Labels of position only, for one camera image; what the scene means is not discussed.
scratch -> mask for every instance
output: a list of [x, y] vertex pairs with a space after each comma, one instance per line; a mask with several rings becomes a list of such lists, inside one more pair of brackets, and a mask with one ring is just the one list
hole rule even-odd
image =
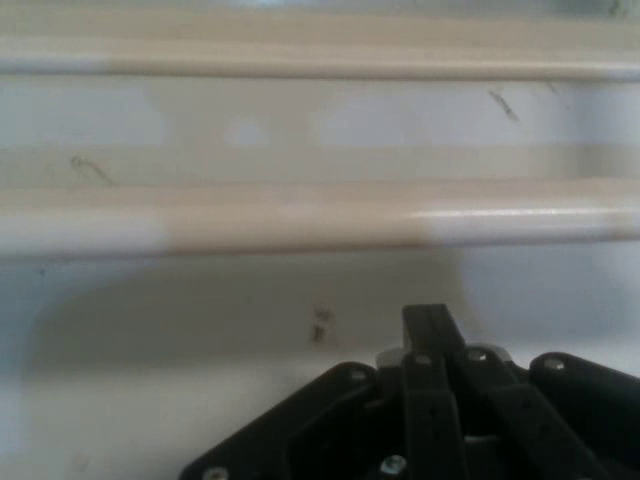
[[491, 98], [493, 98], [495, 102], [500, 106], [500, 108], [502, 109], [504, 114], [509, 118], [509, 120], [520, 123], [520, 118], [518, 118], [518, 115], [516, 115], [516, 112], [513, 111], [511, 106], [507, 103], [507, 101], [504, 99], [502, 95], [492, 90], [489, 90], [489, 95], [491, 95]]
[[98, 165], [93, 163], [91, 160], [87, 160], [82, 157], [71, 157], [69, 160], [71, 163], [71, 168], [75, 170], [82, 178], [87, 180], [98, 180], [104, 185], [108, 185], [110, 187], [114, 186], [116, 182], [114, 182], [109, 175], [105, 173]]
[[571, 112], [573, 110], [571, 108], [571, 105], [564, 100], [564, 95], [558, 91], [556, 86], [552, 82], [546, 82], [546, 85], [547, 85], [547, 88], [551, 91], [551, 93], [553, 93], [556, 97], [560, 99], [561, 105], [564, 106], [564, 109], [567, 112]]

metal screw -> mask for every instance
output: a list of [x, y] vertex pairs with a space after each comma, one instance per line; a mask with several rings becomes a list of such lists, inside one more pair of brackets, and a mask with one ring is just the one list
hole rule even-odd
[[407, 460], [400, 455], [391, 455], [380, 464], [380, 473], [392, 477], [398, 477], [407, 468]]
[[202, 474], [202, 480], [229, 480], [229, 470], [224, 467], [213, 467]]
[[351, 380], [355, 382], [362, 382], [363, 380], [366, 380], [366, 379], [367, 379], [367, 374], [362, 370], [358, 370], [357, 368], [354, 368], [353, 370], [351, 370]]
[[416, 363], [418, 365], [430, 366], [431, 365], [431, 359], [429, 358], [428, 355], [425, 355], [425, 354], [421, 353], [420, 355], [416, 355]]
[[484, 362], [487, 359], [487, 354], [483, 350], [474, 349], [467, 353], [467, 357], [473, 362]]
[[549, 357], [544, 361], [544, 366], [550, 370], [564, 370], [564, 362], [556, 357]]

bolt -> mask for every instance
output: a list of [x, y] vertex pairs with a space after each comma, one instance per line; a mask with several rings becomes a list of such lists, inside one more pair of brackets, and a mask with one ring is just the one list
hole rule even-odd
[[202, 474], [202, 480], [229, 480], [229, 470], [224, 467], [213, 467]]
[[354, 382], [362, 382], [367, 379], [367, 374], [362, 370], [354, 368], [351, 370], [351, 380]]
[[484, 350], [473, 349], [467, 353], [467, 357], [473, 362], [484, 362], [487, 359], [487, 354]]
[[544, 361], [544, 366], [549, 370], [564, 370], [564, 362], [556, 357], [549, 357]]
[[400, 455], [391, 455], [385, 458], [380, 464], [380, 473], [390, 477], [402, 475], [407, 468], [407, 461]]

white ledge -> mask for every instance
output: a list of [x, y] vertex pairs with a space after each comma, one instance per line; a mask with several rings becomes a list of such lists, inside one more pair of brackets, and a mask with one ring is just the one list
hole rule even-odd
[[0, 258], [640, 239], [640, 182], [0, 191]]
[[640, 79], [633, 22], [0, 8], [0, 73]]

